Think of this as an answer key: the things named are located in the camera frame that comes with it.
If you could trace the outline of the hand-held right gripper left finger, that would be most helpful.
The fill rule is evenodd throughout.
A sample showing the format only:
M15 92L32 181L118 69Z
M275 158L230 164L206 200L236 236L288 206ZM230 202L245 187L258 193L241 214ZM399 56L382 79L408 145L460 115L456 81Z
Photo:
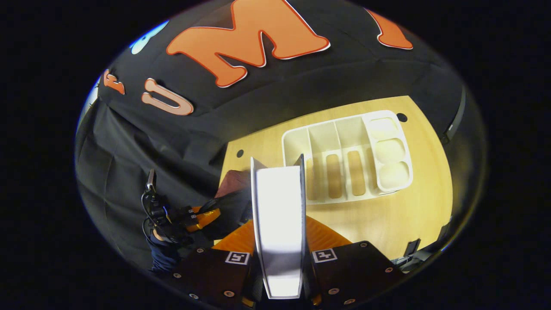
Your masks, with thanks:
M259 261L249 220L211 248L193 249L166 276L167 284L205 309L254 309Z

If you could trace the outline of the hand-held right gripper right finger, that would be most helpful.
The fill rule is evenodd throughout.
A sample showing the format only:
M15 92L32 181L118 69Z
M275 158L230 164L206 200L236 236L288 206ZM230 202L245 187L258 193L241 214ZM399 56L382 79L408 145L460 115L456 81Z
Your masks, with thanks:
M306 241L303 288L313 309L350 309L405 280L405 273L370 242L351 242L311 217Z

